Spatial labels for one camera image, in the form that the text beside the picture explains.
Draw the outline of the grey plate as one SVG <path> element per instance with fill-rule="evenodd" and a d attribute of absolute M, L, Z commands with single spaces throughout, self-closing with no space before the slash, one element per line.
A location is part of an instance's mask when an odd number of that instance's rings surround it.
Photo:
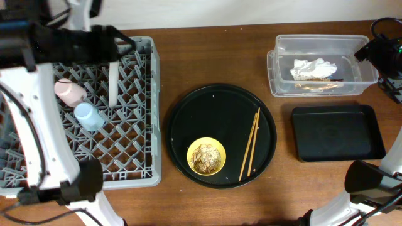
<path fill-rule="evenodd" d="M 117 105 L 118 81 L 119 81 L 119 62 L 110 62 L 109 64 L 109 107 Z"/>

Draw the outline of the pink cup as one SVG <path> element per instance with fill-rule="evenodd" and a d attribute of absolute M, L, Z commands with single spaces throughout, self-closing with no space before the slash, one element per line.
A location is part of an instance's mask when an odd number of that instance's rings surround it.
<path fill-rule="evenodd" d="M 82 103 L 87 96 L 83 87 L 66 78 L 55 82 L 53 89 L 62 102 L 73 108 Z"/>

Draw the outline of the white napkin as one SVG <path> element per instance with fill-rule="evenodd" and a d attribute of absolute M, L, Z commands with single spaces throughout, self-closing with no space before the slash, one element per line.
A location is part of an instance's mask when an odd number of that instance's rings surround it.
<path fill-rule="evenodd" d="M 336 64 L 318 58 L 314 61 L 295 59 L 290 73 L 294 80 L 302 81 L 315 79 L 322 80 L 330 77 L 336 71 Z"/>

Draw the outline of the light blue cup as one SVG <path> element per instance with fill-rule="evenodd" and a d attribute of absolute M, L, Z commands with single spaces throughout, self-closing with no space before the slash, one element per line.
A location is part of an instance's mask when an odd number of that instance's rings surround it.
<path fill-rule="evenodd" d="M 87 131 L 97 131 L 105 124 L 105 120 L 92 104 L 80 103 L 74 108 L 73 113 L 81 126 Z"/>

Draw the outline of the gold foil wrapper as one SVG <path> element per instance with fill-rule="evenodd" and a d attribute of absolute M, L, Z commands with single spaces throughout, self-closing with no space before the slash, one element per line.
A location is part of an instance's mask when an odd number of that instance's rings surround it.
<path fill-rule="evenodd" d="M 307 79 L 308 82 L 317 83 L 296 83 L 295 87 L 302 90 L 309 90 L 311 92 L 323 92 L 324 90 L 330 90 L 334 88 L 343 87 L 343 79 L 332 79 L 332 78 L 311 78 Z"/>

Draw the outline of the yellow bowl with food scraps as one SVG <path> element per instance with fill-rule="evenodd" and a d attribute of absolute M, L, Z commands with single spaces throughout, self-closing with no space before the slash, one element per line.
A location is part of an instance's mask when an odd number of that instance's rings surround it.
<path fill-rule="evenodd" d="M 191 143 L 187 151 L 187 163 L 198 175 L 211 176 L 225 165 L 226 152 L 223 145 L 211 137 L 202 137 Z"/>

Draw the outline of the wooden chopstick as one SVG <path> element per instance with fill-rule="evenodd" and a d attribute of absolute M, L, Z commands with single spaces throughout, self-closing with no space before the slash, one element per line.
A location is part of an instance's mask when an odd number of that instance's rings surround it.
<path fill-rule="evenodd" d="M 260 115 L 261 109 L 258 108 L 258 111 L 255 116 L 254 120 L 254 125 L 253 125 L 253 133 L 252 133 L 252 141 L 251 141 L 251 152 L 250 152 L 250 158 L 249 158 L 249 166 L 247 169 L 247 176 L 250 177 L 251 175 L 251 170 L 252 170 L 252 165 L 253 165 L 253 157 L 254 157 L 254 150 L 255 150 L 255 145 L 256 145 L 256 137 L 258 133 L 258 123 L 259 123 L 259 115 Z"/>
<path fill-rule="evenodd" d="M 239 182 L 241 181 L 241 178 L 242 178 L 242 175 L 243 175 L 243 172 L 244 172 L 244 167 L 245 167 L 245 164 L 246 164 L 246 160 L 247 160 L 247 156 L 248 156 L 248 152 L 249 152 L 249 147 L 251 145 L 251 140 L 252 140 L 252 137 L 253 137 L 257 117 L 258 117 L 258 113 L 255 113 L 254 119 L 253 119 L 253 124 L 251 126 L 251 131 L 249 133 L 249 138 L 247 140 L 246 150 L 244 152 L 244 157 L 243 157 L 243 161 L 242 161 L 242 165 L 241 165 L 241 170 L 240 170 L 239 177 L 238 177 Z"/>

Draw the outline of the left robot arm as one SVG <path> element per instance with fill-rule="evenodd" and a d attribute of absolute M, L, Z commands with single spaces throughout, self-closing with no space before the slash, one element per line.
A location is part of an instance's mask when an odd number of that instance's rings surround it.
<path fill-rule="evenodd" d="M 1 93 L 13 117 L 28 170 L 17 206 L 57 202 L 86 225 L 124 225 L 102 191 L 96 159 L 79 162 L 65 137 L 54 93 L 53 64 L 116 63 L 123 54 L 113 26 L 91 25 L 100 1 L 5 1 L 1 10 Z"/>

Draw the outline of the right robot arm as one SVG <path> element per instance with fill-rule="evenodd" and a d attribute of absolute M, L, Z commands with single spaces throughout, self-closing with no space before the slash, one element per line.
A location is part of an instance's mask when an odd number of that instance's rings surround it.
<path fill-rule="evenodd" d="M 401 38 L 372 32 L 373 40 L 355 53 L 386 79 L 401 80 Z M 344 190 L 325 206 L 309 210 L 295 225 L 364 225 L 374 215 L 401 210 L 401 134 L 379 166 L 357 160 L 345 176 Z"/>

